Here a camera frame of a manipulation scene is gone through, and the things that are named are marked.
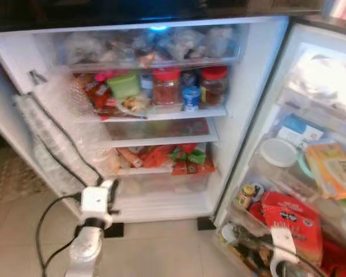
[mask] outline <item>tile floor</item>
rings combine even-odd
[[[0,277],[40,277],[35,228],[54,199],[42,193],[0,204]],[[42,232],[45,255],[71,239],[77,222],[62,205],[46,217]],[[236,268],[212,244],[211,231],[198,232],[194,220],[136,223],[125,226],[125,237],[105,239],[100,277],[230,277]],[[63,277],[67,250],[53,259],[48,277]]]

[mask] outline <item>red lid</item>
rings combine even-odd
[[[218,80],[227,76],[226,66],[212,66],[211,68],[201,69],[201,75],[208,80]]]
[[[152,74],[161,81],[176,80],[180,77],[180,68],[155,68]]]

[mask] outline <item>jar of chili sauce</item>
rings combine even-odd
[[[227,91],[226,66],[212,66],[201,70],[201,104],[202,106],[218,106],[223,104]]]
[[[152,74],[155,105],[172,105],[182,102],[179,91],[180,68],[155,68]]]

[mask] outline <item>black refrigerator top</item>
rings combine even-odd
[[[0,0],[0,32],[306,14],[323,0]]]

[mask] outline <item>blue can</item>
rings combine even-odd
[[[182,92],[185,111],[197,111],[201,91],[197,87],[185,88]]]

